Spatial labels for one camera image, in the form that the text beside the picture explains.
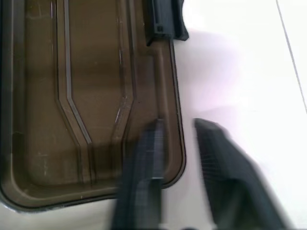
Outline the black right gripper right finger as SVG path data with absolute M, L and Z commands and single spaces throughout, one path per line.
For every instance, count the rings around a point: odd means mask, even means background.
M 194 119 L 201 170 L 218 230 L 285 230 L 255 167 L 217 123 Z

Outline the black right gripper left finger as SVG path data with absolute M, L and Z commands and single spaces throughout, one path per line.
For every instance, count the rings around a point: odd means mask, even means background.
M 112 230 L 157 230 L 162 222 L 165 158 L 164 122 L 157 119 L 141 133 L 124 162 Z

